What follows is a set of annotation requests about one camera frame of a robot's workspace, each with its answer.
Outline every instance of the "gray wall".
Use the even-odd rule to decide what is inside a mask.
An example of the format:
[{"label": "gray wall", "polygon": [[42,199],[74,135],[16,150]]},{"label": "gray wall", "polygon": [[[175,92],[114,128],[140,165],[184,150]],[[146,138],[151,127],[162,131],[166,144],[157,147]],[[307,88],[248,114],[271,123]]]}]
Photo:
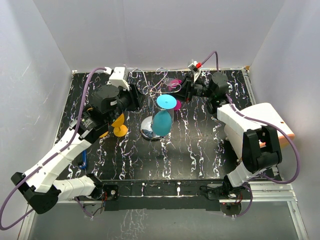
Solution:
[{"label": "gray wall", "polygon": [[[320,233],[320,2],[287,0],[250,67],[259,103],[270,102],[296,134],[302,164],[293,183],[310,239]],[[296,160],[288,147],[280,164],[286,179]]]},{"label": "gray wall", "polygon": [[[284,0],[33,0],[72,70],[251,65]],[[212,58],[206,67],[214,67]]]},{"label": "gray wall", "polygon": [[[0,0],[0,204],[10,178],[52,147],[70,86],[71,70],[32,0]],[[26,211],[16,193],[4,212],[8,226]],[[21,224],[0,231],[16,239]]]}]

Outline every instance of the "blue disc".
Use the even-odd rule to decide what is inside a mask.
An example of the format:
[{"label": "blue disc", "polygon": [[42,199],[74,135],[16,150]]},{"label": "blue disc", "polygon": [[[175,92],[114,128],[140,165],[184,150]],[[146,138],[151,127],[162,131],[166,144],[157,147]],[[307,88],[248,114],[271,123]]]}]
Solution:
[{"label": "blue disc", "polygon": [[177,100],[171,95],[163,94],[157,97],[156,103],[162,109],[173,109],[177,105]]},{"label": "blue disc", "polygon": [[152,131],[154,134],[164,137],[171,131],[172,119],[170,114],[164,110],[158,112],[152,121]]}]

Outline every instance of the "round metal base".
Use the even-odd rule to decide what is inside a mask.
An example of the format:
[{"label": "round metal base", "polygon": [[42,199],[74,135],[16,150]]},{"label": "round metal base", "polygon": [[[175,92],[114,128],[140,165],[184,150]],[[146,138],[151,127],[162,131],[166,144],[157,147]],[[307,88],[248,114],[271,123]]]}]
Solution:
[{"label": "round metal base", "polygon": [[140,125],[140,132],[142,136],[151,141],[160,140],[162,136],[158,136],[154,134],[154,131],[151,128],[152,116],[146,117]]}]

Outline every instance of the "marble tabletop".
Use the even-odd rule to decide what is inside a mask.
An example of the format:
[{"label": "marble tabletop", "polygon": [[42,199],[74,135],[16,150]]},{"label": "marble tabletop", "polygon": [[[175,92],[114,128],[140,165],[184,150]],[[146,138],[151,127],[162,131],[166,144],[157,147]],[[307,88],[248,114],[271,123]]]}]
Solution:
[{"label": "marble tabletop", "polygon": [[[215,71],[204,70],[201,80],[208,82]],[[224,70],[228,77],[229,94],[239,109],[252,105],[241,70]],[[169,71],[168,77],[183,80],[187,71]],[[78,115],[81,94],[87,73],[75,73],[59,126],[58,140]],[[141,72],[129,75],[128,82],[143,80]],[[148,82],[157,83],[163,75],[145,72]],[[93,75],[86,95],[86,104],[99,87],[107,84],[109,76]],[[221,180],[236,167],[237,157],[225,141],[224,124],[210,115],[206,99],[193,97],[182,103],[174,113],[171,133],[158,141],[148,141],[140,134],[140,123],[150,116],[147,101],[140,113],[125,112],[128,132],[116,137],[113,128],[87,150],[87,168],[79,169],[73,161],[59,180],[94,173],[101,180]]]}]

